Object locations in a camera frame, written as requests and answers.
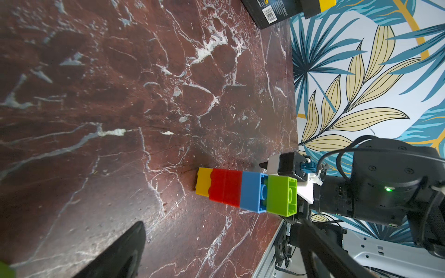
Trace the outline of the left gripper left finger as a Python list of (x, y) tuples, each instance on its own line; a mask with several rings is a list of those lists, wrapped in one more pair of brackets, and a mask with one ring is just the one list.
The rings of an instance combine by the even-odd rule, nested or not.
[(134, 223), (112, 245), (91, 261), (76, 278), (134, 278), (146, 244), (144, 223)]

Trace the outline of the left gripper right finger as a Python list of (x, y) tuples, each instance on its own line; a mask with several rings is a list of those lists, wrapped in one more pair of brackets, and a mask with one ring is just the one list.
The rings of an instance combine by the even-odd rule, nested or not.
[(374, 278), (312, 222), (299, 228), (299, 248), (309, 278)]

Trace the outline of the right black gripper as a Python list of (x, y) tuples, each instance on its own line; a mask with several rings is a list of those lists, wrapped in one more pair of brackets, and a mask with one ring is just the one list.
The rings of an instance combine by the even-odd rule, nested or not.
[(414, 245), (445, 257), (445, 160), (432, 147), (358, 138), (318, 162), (323, 184), (310, 208), (399, 228)]

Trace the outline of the green square lego brick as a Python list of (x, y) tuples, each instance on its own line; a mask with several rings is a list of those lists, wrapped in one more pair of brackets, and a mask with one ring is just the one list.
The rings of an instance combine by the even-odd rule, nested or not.
[(289, 217), (297, 213), (297, 180), (286, 176), (268, 176), (266, 211)]

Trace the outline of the blue lego brick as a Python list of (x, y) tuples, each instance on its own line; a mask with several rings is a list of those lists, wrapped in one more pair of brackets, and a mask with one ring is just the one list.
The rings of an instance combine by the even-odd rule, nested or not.
[(267, 182), (267, 174), (244, 171), (240, 208), (255, 213), (266, 212)]

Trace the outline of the yellow orange lego brick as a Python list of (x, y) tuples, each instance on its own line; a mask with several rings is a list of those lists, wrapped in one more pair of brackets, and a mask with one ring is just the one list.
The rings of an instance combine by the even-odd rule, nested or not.
[(212, 185), (211, 168), (199, 168), (197, 173), (197, 183), (195, 186), (195, 193), (200, 196), (209, 198), (209, 188)]

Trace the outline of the small green lego brick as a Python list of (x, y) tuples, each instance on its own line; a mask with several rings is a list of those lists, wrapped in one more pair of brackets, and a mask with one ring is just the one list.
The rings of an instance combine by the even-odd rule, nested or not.
[(0, 278), (15, 278), (16, 271), (4, 262), (0, 262)]

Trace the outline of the red lego brick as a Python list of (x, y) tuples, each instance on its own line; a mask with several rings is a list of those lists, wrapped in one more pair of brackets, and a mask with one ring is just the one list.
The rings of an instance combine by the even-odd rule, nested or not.
[(218, 203), (224, 203), (226, 175), (227, 171), (223, 169), (213, 169), (213, 171), (211, 172), (211, 185), (209, 188), (210, 200)]
[(242, 171), (225, 170), (223, 202), (226, 205), (240, 207), (242, 176)]

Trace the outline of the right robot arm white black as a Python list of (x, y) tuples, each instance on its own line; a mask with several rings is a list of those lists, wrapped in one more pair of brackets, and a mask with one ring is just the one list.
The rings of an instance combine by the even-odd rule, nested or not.
[(361, 136), (336, 151), (336, 165), (351, 153), (347, 176), (325, 176), (311, 208), (400, 228), (408, 222), (413, 246), (357, 233), (346, 237), (349, 255), (363, 266), (406, 278), (445, 275), (445, 161), (431, 147)]

